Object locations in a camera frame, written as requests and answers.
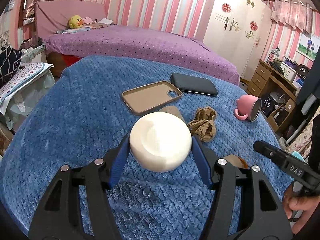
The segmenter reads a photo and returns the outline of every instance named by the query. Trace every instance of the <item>metal screw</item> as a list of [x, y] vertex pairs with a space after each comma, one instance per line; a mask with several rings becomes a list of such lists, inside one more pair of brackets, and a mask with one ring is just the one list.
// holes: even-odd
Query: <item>metal screw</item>
[[101, 165], [101, 164], [103, 164], [103, 159], [102, 159], [102, 158], [95, 159], [95, 160], [94, 160], [94, 164], [95, 164], [95, 165]]
[[60, 170], [61, 170], [61, 171], [67, 171], [67, 170], [69, 170], [69, 166], [66, 165], [66, 164], [65, 164], [65, 165], [62, 165], [61, 168], [60, 168]]
[[218, 159], [218, 163], [220, 165], [226, 165], [227, 164], [227, 161], [225, 159]]
[[258, 165], [253, 165], [252, 166], [253, 171], [255, 172], [259, 172], [260, 171], [260, 167]]

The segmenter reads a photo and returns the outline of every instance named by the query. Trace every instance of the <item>pink headboard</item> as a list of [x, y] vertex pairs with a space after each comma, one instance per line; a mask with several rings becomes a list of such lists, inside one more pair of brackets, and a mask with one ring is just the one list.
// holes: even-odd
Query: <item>pink headboard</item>
[[35, 14], [36, 32], [40, 38], [68, 29], [68, 21], [73, 15], [90, 17], [93, 21], [106, 18], [103, 4], [72, 0], [39, 1], [35, 4]]

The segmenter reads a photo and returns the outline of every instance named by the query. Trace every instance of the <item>textured blue blanket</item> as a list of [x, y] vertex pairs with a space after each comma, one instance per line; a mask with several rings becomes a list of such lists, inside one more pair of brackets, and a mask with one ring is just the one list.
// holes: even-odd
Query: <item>textured blue blanket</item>
[[[0, 200], [28, 232], [32, 216], [58, 168], [84, 166], [116, 147], [139, 117], [122, 101], [121, 92], [169, 80], [183, 73], [213, 81], [217, 97], [185, 93], [172, 103], [186, 122], [198, 107], [218, 112], [217, 135], [205, 146], [218, 156], [235, 154], [249, 166], [259, 165], [276, 193], [282, 196], [291, 179], [270, 160], [253, 151], [256, 140], [278, 146], [270, 127], [259, 115], [255, 122], [233, 115], [239, 87], [195, 71], [162, 63], [118, 57], [86, 57], [67, 68], [62, 78], [36, 105], [15, 135], [0, 162]], [[141, 168], [130, 154], [123, 176], [108, 192], [123, 239], [198, 239], [207, 218], [213, 192], [202, 183], [190, 154], [181, 166], [166, 173]], [[234, 232], [239, 214], [236, 194]], [[85, 191], [81, 190], [84, 228], [91, 231]]]

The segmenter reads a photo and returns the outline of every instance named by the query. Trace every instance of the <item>crumpled paper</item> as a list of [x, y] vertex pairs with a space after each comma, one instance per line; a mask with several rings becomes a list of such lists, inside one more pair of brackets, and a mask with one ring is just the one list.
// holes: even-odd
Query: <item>crumpled paper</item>
[[198, 135], [203, 142], [211, 141], [217, 133], [216, 125], [214, 124], [217, 115], [216, 110], [210, 106], [198, 108], [195, 119], [187, 124], [191, 129], [191, 134]]

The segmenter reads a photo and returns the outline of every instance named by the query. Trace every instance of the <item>polka dot cloth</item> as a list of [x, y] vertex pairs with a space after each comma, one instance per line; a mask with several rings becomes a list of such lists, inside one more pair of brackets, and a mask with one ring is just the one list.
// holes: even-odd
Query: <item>polka dot cloth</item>
[[43, 67], [43, 63], [21, 63], [12, 79], [0, 88], [0, 104], [8, 95], [39, 73]]
[[109, 26], [84, 33], [55, 34], [44, 42], [48, 52], [77, 57], [107, 55], [146, 59], [239, 84], [236, 66], [209, 50], [204, 43], [173, 33]]

